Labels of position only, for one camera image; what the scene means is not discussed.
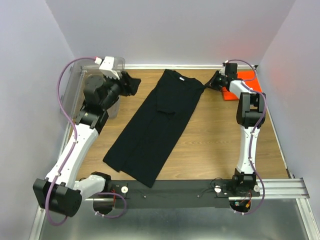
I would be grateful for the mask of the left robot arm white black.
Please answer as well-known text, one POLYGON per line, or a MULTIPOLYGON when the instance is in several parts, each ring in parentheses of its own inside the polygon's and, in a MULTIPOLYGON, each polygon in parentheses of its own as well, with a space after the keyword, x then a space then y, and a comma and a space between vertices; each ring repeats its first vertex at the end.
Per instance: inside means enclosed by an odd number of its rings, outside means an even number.
POLYGON ((36 179, 32 188, 39 206, 66 217, 73 217, 81 203, 93 195, 107 197, 111 191, 111 177, 93 172, 76 182, 76 176, 90 147, 105 126, 110 109, 121 96, 134 96, 141 79, 126 71, 119 78, 106 74, 90 75, 84 81, 84 100, 78 112, 71 137, 56 164, 44 179, 36 179))

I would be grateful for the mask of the black t-shirt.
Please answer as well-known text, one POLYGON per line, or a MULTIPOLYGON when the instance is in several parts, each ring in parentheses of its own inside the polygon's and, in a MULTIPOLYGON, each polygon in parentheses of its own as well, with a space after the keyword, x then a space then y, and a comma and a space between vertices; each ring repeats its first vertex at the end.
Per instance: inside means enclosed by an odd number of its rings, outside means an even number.
POLYGON ((151 188, 184 132, 205 86, 166 69, 103 162, 151 188))

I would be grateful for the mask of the folded orange t-shirt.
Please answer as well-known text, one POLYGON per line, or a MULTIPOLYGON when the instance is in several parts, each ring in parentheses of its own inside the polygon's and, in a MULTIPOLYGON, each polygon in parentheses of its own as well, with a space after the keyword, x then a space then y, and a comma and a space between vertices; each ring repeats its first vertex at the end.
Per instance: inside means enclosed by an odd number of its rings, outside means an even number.
MULTIPOLYGON (((254 77, 254 72, 252 70, 239 71, 237 73, 237 76, 239 79, 249 80, 254 77)), ((258 91, 258 92, 262 92, 262 89, 261 89, 261 86, 259 84, 257 77, 254 80, 246 81, 245 83, 249 88, 252 88, 253 90, 258 91)), ((225 101, 236 101, 239 99, 235 94, 227 91, 227 89, 225 87, 222 88, 222 97, 225 101)))

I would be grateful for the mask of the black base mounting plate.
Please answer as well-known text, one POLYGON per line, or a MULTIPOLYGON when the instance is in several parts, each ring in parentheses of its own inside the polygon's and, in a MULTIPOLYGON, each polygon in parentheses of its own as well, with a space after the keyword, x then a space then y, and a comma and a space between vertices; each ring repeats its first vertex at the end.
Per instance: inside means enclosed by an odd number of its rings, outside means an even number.
POLYGON ((179 209, 179 208, 233 208, 238 212, 249 211, 253 197, 259 197, 257 183, 243 185, 231 179, 213 180, 157 180, 149 188, 135 180, 108 182, 105 193, 97 194, 95 210, 107 213, 116 209, 179 209))

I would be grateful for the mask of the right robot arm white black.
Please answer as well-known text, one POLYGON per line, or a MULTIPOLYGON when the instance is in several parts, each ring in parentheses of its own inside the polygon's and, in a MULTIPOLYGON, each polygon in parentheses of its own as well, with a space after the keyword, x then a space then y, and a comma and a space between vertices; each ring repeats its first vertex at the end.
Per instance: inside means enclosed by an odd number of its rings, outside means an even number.
POLYGON ((227 191, 236 196, 254 190, 259 177, 256 169, 257 141, 260 129, 266 118, 266 95, 247 85, 247 80, 238 77, 236 60, 223 62, 221 70, 217 70, 205 84, 209 89, 228 92, 238 98, 236 122, 240 126, 240 152, 232 179, 226 180, 227 191))

